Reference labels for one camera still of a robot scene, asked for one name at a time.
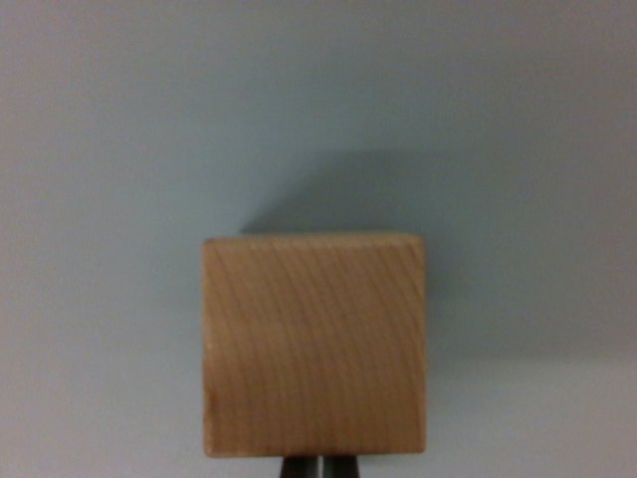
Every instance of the block face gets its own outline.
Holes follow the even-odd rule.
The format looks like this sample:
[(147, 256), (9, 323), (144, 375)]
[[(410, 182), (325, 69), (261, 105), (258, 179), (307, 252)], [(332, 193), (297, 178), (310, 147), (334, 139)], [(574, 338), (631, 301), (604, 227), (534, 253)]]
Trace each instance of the block face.
[(202, 261), (206, 454), (423, 451), (419, 237), (211, 239)]

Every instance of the light blue wall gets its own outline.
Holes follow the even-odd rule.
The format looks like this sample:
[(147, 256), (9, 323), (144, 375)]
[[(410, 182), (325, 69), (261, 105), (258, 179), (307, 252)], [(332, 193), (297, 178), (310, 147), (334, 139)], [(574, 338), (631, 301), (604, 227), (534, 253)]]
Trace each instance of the light blue wall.
[(429, 449), (637, 470), (637, 4), (4, 2), (0, 476), (274, 477), (201, 439), (199, 245), (426, 238)]

